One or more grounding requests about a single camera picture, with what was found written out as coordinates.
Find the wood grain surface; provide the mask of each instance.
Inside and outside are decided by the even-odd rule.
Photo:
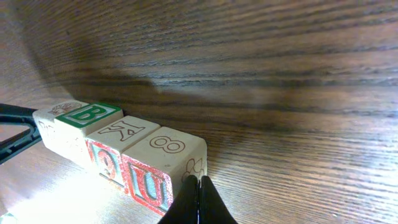
[[[398,223],[397,1],[1,5],[1,103],[100,101],[204,138],[239,223]],[[0,177],[31,223],[160,219],[42,143]]]

